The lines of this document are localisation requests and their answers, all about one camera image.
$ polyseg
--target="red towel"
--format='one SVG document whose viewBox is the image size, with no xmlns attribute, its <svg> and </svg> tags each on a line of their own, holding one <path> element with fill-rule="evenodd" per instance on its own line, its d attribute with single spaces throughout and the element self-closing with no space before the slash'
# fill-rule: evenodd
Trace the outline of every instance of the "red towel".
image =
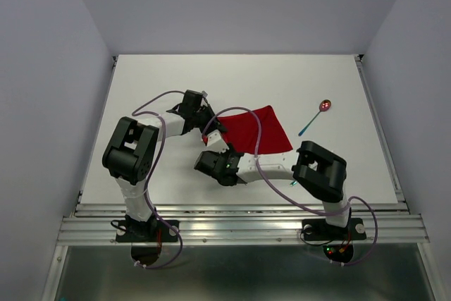
<svg viewBox="0 0 451 301">
<path fill-rule="evenodd" d="M 259 117 L 262 129 L 259 154 L 283 153 L 293 149 L 271 106 L 256 109 L 254 113 Z M 227 133 L 223 133 L 226 142 L 231 142 L 237 152 L 254 153 L 259 129 L 251 113 L 218 119 L 227 128 Z"/>
</svg>

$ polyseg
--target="spoon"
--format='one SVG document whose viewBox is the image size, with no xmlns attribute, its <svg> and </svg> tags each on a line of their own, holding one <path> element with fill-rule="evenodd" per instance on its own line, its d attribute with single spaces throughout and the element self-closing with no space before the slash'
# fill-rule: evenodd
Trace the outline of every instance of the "spoon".
<svg viewBox="0 0 451 301">
<path fill-rule="evenodd" d="M 318 113 L 313 117 L 313 119 L 310 120 L 310 122 L 299 132 L 299 134 L 297 136 L 301 136 L 304 134 L 304 132 L 307 130 L 307 128 L 311 125 L 311 123 L 313 123 L 313 120 L 316 119 L 317 116 L 319 116 L 319 114 L 321 112 L 326 112 L 327 110 L 329 110 L 329 108 L 332 106 L 332 102 L 330 102 L 330 100 L 325 99 L 323 100 L 320 104 L 319 104 L 319 111 Z"/>
</svg>

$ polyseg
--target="screw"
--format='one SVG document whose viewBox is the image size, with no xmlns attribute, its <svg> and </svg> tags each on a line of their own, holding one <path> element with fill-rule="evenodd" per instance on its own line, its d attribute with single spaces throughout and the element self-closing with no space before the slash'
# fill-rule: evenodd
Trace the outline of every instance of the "screw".
<svg viewBox="0 0 451 301">
<path fill-rule="evenodd" d="M 355 230 L 356 232 L 358 232 L 358 234 L 363 234 L 365 233 L 365 226 L 361 223 L 358 223 L 357 225 L 355 225 Z"/>
</svg>

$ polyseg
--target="gray wall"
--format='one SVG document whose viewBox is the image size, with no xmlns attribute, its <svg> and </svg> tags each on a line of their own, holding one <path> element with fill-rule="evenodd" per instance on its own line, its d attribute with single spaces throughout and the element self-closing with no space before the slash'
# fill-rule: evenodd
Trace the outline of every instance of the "gray wall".
<svg viewBox="0 0 451 301">
<path fill-rule="evenodd" d="M 398 175 L 451 286 L 451 0 L 397 0 L 364 57 Z"/>
<path fill-rule="evenodd" d="M 364 53 L 395 0 L 84 0 L 118 53 Z"/>
<path fill-rule="evenodd" d="M 0 0 L 0 290 L 39 300 L 111 75 L 82 0 Z"/>
</svg>

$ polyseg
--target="purple cable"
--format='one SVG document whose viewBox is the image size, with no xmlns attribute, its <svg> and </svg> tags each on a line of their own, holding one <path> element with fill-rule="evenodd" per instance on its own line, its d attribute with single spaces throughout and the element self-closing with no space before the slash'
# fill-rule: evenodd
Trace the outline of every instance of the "purple cable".
<svg viewBox="0 0 451 301">
<path fill-rule="evenodd" d="M 150 197 L 149 197 L 149 190 L 148 190 L 150 178 L 152 177 L 152 174 L 153 174 L 153 172 L 154 172 L 154 170 L 155 170 L 155 168 L 156 168 L 156 165 L 158 164 L 158 161 L 160 160 L 161 153 L 163 152 L 164 143 L 165 143 L 165 140 L 166 140 L 166 123 L 164 122 L 164 119 L 163 119 L 162 117 L 160 117 L 160 115 L 157 114 L 157 113 L 155 113 L 155 112 L 152 112 L 152 111 L 143 111 L 143 112 L 139 112 L 139 113 L 138 113 L 138 111 L 139 111 L 140 109 L 143 109 L 143 108 L 144 108 L 145 106 L 147 106 L 148 104 L 151 104 L 151 103 L 154 102 L 155 100 L 161 98 L 162 96 L 164 96 L 164 95 L 166 95 L 166 94 L 170 94 L 170 93 L 181 93 L 181 94 L 184 94 L 184 92 L 181 92 L 181 91 L 167 91 L 167 92 L 164 92 L 164 93 L 160 94 L 159 96 L 153 98 L 152 100 L 150 100 L 150 101 L 147 102 L 146 104 L 142 105 L 140 108 L 134 110 L 133 113 L 132 113 L 132 116 L 141 116 L 141 115 L 143 115 L 143 114 L 151 114 L 151 115 L 153 115 L 153 116 L 156 116 L 156 117 L 157 117 L 158 119 L 160 119 L 160 121 L 161 121 L 161 145 L 160 145 L 160 149 L 158 150 L 158 154 L 156 155 L 155 162 L 154 162 L 154 164 L 152 165 L 152 168 L 150 169 L 150 172 L 149 172 L 149 175 L 147 176 L 146 182 L 144 183 L 144 191 L 146 192 L 146 194 L 144 194 L 144 198 L 145 198 L 145 200 L 146 200 L 147 206 L 150 208 L 150 210 L 152 211 L 152 213 L 155 215 L 156 219 L 157 219 L 157 220 L 160 220 L 161 223 L 162 223 L 163 225 L 165 225 L 167 228 L 171 229 L 171 230 L 177 235 L 177 238 L 178 238 L 179 241 L 180 241 L 180 247 L 179 247 L 177 253 L 172 257 L 172 259 L 170 259 L 169 261 L 165 262 L 164 264 L 160 264 L 160 265 L 158 265 L 158 266 L 145 266 L 145 265 L 143 265 L 143 264 L 141 264 L 141 263 L 139 263 L 139 262 L 133 260 L 133 262 L 134 262 L 136 265 L 138 265 L 138 266 L 140 266 L 141 268 L 144 268 L 144 269 L 158 269 L 158 268 L 165 267 L 165 266 L 169 265 L 170 263 L 174 262 L 175 259 L 178 258 L 178 256 L 180 255 L 180 253 L 181 253 L 182 250 L 183 250 L 183 240 L 182 240 L 182 236 L 180 235 L 180 232 L 178 231 L 177 228 L 172 227 L 166 220 L 164 220 L 164 219 L 158 214 L 158 212 L 156 211 L 156 209 L 155 209 L 154 206 L 152 205 L 152 201 L 150 200 Z"/>
<path fill-rule="evenodd" d="M 294 201 L 293 199 L 291 199 L 291 198 L 288 197 L 287 195 L 283 194 L 280 190 L 278 190 L 278 189 L 273 185 L 273 183 L 268 179 L 268 177 L 266 176 L 266 174 L 263 172 L 263 170 L 262 170 L 261 167 L 260 167 L 259 156 L 258 156 L 258 154 L 259 154 L 259 145 L 260 145 L 260 139 L 261 139 L 261 121 L 260 121 L 259 117 L 258 117 L 253 111 L 251 111 L 250 109 L 246 109 L 245 107 L 238 107 L 238 106 L 230 107 L 230 108 L 228 108 L 228 109 L 223 109 L 222 111 L 219 111 L 217 114 L 215 114 L 215 115 L 213 116 L 213 118 L 210 119 L 210 121 L 207 123 L 207 125 L 206 125 L 205 128 L 204 128 L 204 130 L 202 131 L 202 135 L 205 135 L 205 132 L 207 131 L 208 127 L 210 127 L 210 125 L 213 123 L 214 119 L 216 119 L 216 118 L 217 118 L 218 116 L 220 116 L 222 113 L 225 113 L 225 112 L 228 112 L 228 111 L 232 111 L 232 110 L 236 110 L 236 109 L 237 109 L 237 110 L 246 111 L 246 112 L 251 113 L 251 114 L 253 115 L 253 117 L 255 118 L 256 122 L 257 122 L 257 125 L 258 125 L 258 127 L 259 127 L 259 132 L 258 132 L 258 134 L 257 134 L 257 142 L 256 142 L 256 144 L 255 144 L 255 151 L 254 151 L 255 165 L 256 165 L 257 170 L 258 170 L 258 172 L 260 173 L 261 177 L 263 178 L 263 180 L 264 180 L 264 181 L 268 184 L 268 186 L 269 186 L 274 192 L 276 192 L 279 196 L 281 196 L 283 199 L 285 199 L 285 200 L 288 201 L 289 203 L 295 205 L 296 207 L 299 207 L 300 209 L 303 209 L 303 210 L 305 210 L 305 211 L 308 211 L 308 212 L 310 212 L 310 213 L 313 213 L 313 214 L 316 214 L 316 215 L 319 215 L 319 216 L 333 216 L 333 215 L 340 214 L 341 212 L 343 212 L 343 211 L 349 209 L 349 207 L 350 207 L 350 202 L 351 202 L 351 200 L 354 200 L 354 199 L 359 200 L 360 202 L 362 202 L 362 203 L 368 208 L 368 210 L 370 211 L 370 213 L 371 213 L 371 215 L 372 215 L 372 217 L 373 217 L 373 220 L 374 220 L 374 240 L 373 240 L 373 243 L 372 243 L 370 249 L 368 250 L 368 252 L 367 252 L 363 257 L 361 257 L 360 259 L 358 259 L 358 260 L 356 260 L 356 261 L 354 261 L 354 262 L 349 262 L 349 263 L 344 264 L 344 265 L 345 265 L 345 266 L 353 266 L 353 265 L 355 265 L 355 264 L 360 263 L 360 262 L 363 261 L 364 259 L 366 259 L 366 258 L 371 254 L 371 252 L 373 251 L 373 248 L 374 248 L 374 246 L 376 245 L 377 240 L 378 240 L 378 222 L 377 222 L 376 215 L 374 214 L 374 210 L 371 208 L 371 206 L 370 206 L 368 203 L 366 203 L 362 198 L 356 197 L 356 196 L 352 196 L 352 197 L 350 197 L 350 198 L 348 199 L 347 205 L 346 205 L 345 207 L 343 207 L 342 209 L 340 209 L 340 210 L 337 210 L 337 211 L 332 212 L 332 213 L 328 213 L 328 212 L 324 212 L 324 211 L 315 211 L 314 209 L 310 209 L 310 208 L 306 207 L 305 205 L 300 204 L 300 203 Z"/>
</svg>

